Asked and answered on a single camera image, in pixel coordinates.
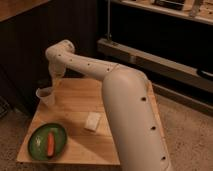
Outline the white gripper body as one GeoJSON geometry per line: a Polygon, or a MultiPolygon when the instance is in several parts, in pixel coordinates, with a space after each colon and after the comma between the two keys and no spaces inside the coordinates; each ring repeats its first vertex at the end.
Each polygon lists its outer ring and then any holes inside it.
{"type": "Polygon", "coordinates": [[[56,88],[60,83],[60,79],[65,75],[66,67],[58,61],[50,61],[48,70],[51,76],[52,86],[56,88]]]}

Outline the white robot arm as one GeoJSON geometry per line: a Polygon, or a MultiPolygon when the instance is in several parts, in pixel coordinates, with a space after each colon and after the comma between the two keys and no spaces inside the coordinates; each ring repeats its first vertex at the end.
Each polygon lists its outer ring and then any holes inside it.
{"type": "Polygon", "coordinates": [[[122,171],[174,171],[148,96],[149,79],[143,72],[77,55],[68,40],[48,47],[45,56],[53,78],[72,69],[102,83],[102,101],[122,171]]]}

